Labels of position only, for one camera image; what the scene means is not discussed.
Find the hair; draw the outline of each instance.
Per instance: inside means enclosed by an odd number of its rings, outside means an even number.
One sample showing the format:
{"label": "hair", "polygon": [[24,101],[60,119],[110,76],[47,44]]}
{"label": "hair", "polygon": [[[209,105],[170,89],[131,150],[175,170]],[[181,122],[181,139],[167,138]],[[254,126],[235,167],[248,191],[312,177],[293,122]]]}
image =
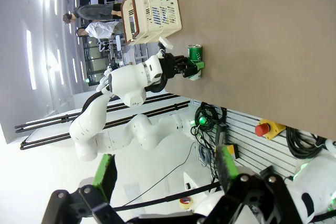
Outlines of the hair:
{"label": "hair", "polygon": [[78,31],[80,30],[80,29],[85,29],[85,28],[87,28],[86,26],[82,26],[82,27],[79,27],[77,30],[76,30],[76,35],[77,35],[77,37],[86,37],[87,35],[78,35]]}
{"label": "hair", "polygon": [[65,13],[65,14],[63,15],[63,22],[64,22],[65,24],[70,24],[71,19],[72,19],[72,15],[71,15],[71,14]]}

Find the red button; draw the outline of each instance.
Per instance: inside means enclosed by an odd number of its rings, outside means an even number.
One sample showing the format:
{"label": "red button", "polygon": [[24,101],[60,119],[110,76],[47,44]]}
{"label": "red button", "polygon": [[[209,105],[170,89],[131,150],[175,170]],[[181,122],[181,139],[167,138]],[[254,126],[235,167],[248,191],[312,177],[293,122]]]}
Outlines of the red button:
{"label": "red button", "polygon": [[267,134],[269,131],[270,131],[270,127],[268,123],[263,123],[255,127],[255,133],[257,136],[263,136]]}

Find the person in gray shirt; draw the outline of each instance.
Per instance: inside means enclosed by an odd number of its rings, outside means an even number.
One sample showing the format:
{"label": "person in gray shirt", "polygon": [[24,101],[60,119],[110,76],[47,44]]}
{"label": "person in gray shirt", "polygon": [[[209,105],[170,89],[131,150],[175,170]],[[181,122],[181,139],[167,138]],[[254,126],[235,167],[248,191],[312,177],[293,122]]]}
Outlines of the person in gray shirt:
{"label": "person in gray shirt", "polygon": [[78,6],[73,9],[72,14],[63,15],[65,24],[74,23],[77,18],[95,21],[119,19],[121,18],[121,4]]}

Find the brown table surface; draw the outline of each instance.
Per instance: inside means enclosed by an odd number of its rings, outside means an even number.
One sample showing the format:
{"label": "brown table surface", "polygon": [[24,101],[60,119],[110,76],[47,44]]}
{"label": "brown table surface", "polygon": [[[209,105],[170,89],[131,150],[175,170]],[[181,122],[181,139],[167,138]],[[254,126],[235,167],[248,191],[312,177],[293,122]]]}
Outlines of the brown table surface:
{"label": "brown table surface", "polygon": [[178,0],[172,53],[203,45],[166,90],[336,140],[336,0]]}

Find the person in white shirt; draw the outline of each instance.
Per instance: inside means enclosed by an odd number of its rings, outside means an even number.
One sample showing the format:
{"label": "person in white shirt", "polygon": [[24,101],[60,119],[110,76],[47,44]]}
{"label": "person in white shirt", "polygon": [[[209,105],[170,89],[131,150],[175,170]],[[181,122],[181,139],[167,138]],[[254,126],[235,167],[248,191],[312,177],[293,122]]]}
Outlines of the person in white shirt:
{"label": "person in white shirt", "polygon": [[90,36],[96,39],[108,39],[112,34],[123,34],[121,22],[94,22],[87,27],[78,28],[76,31],[78,37]]}

